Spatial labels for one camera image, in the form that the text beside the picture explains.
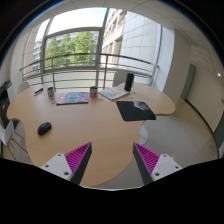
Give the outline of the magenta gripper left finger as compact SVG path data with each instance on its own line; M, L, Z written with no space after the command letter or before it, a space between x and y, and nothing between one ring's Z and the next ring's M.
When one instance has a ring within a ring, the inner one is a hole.
M91 154L92 144L86 143L66 154L57 153L42 166L42 169L79 185Z

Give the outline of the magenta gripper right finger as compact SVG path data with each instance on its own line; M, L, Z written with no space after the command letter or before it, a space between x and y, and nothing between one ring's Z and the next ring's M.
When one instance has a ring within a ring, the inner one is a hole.
M138 143L133 144L133 155L145 185L182 169L168 154L159 155Z

